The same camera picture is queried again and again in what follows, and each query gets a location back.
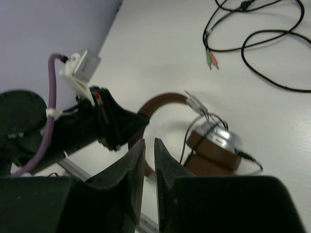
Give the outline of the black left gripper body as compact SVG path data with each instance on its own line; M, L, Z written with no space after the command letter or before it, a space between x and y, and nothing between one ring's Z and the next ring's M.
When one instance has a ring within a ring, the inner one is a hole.
M58 153L61 155L71 155L95 141L114 151L121 146L115 118L120 106L108 89L92 86L90 90L94 106L88 100L78 100L75 111L58 119Z

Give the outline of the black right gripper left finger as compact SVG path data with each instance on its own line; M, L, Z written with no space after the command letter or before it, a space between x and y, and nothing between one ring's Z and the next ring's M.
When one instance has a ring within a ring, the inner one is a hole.
M82 181L75 177L2 178L3 233L132 233L139 224L145 141Z

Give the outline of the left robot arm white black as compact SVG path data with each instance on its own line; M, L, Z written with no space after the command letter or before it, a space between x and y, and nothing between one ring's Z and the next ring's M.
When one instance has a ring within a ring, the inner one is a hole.
M43 158L31 171L36 174L78 150L98 141L117 151L148 124L148 117L121 108L105 88L93 87L92 96L64 111L53 126ZM8 176L12 164L26 165L36 154L46 126L46 104L32 91L13 90L0 96L0 173Z

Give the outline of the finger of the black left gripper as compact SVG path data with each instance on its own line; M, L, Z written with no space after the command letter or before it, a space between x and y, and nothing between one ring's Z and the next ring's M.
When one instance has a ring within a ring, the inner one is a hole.
M149 124L148 117L123 109L117 104L106 88L104 89L104 110L113 148L127 144Z

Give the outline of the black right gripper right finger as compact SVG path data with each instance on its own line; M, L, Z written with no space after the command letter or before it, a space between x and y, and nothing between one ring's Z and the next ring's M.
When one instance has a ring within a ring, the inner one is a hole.
M285 185L272 176L197 177L154 142L162 233L304 233Z

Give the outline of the brown silver headphones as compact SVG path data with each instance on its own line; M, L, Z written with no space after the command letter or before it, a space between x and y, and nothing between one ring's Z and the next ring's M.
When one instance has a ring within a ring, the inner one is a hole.
M183 147L189 147L191 152L180 163L196 176L234 176L242 160L236 153L242 148L242 139L230 131L221 118L213 123L217 115L209 112L194 95L160 94L148 100L138 113L151 118L158 109L172 103L189 106L198 114L196 121L203 117L206 119L199 126L190 124L187 129Z

